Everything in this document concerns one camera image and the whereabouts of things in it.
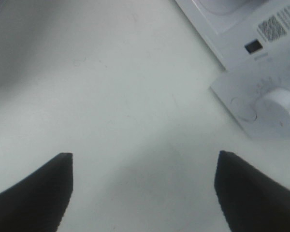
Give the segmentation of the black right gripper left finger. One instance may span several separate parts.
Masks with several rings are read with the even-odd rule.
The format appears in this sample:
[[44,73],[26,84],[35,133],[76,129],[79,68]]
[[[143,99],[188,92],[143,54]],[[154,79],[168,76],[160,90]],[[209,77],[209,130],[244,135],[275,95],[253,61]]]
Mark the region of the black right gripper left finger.
[[73,155],[60,153],[0,193],[0,232],[55,232],[73,192]]

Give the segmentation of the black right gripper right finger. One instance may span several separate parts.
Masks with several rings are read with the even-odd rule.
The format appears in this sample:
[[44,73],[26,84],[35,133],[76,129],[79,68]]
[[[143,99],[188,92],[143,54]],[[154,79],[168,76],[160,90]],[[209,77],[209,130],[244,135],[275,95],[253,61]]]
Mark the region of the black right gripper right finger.
[[220,151],[214,188],[232,232],[290,232],[290,190],[229,151]]

